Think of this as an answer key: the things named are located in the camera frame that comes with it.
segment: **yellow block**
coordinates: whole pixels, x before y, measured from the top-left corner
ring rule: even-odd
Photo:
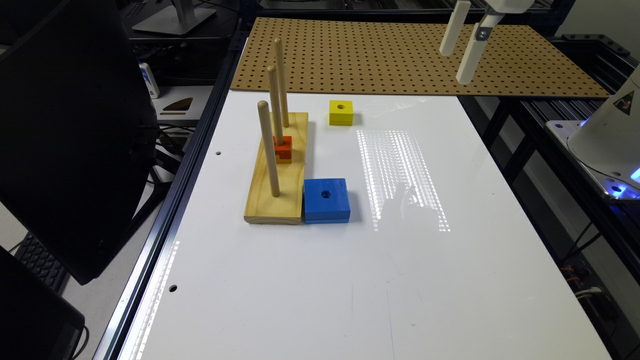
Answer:
[[[353,103],[344,100],[329,100],[329,125],[353,125]]]
[[[291,159],[280,159],[280,155],[276,154],[276,164],[291,164]]]
[[[290,164],[277,164],[280,196],[271,196],[269,173],[260,141],[256,166],[247,197],[244,220],[249,224],[296,225],[302,222],[304,163],[307,152],[308,113],[289,113],[289,127],[284,136],[292,137]]]

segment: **square block with hole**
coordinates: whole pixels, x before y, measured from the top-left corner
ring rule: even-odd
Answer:
[[[352,126],[353,103],[345,100],[329,100],[329,125]]]
[[[276,137],[273,137],[273,147],[276,152],[277,164],[291,164],[291,136],[283,136],[284,144],[276,144]]]
[[[304,213],[307,224],[349,222],[351,208],[345,179],[305,180]]]

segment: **orange block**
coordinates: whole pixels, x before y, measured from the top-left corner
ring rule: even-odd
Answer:
[[[277,145],[276,137],[273,137],[273,146],[276,151],[276,163],[291,164],[291,136],[283,136],[284,144]]]

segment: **blue light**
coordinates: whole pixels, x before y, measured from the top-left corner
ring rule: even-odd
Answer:
[[[622,193],[624,193],[624,191],[627,190],[627,187],[623,186],[623,185],[620,185],[620,186],[618,186],[618,189],[620,189],[620,191],[613,190],[613,194],[612,194],[613,196],[620,197],[622,195]]]
[[[636,169],[636,171],[631,174],[631,180],[640,183],[640,180],[638,180],[638,178],[640,178],[640,168]]]

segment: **brown pegboard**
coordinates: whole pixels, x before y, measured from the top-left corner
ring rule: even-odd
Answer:
[[[273,39],[284,42],[289,92],[342,94],[608,97],[576,64],[528,26],[492,32],[473,81],[455,76],[471,34],[440,55],[446,25],[258,18],[231,88],[266,91]]]

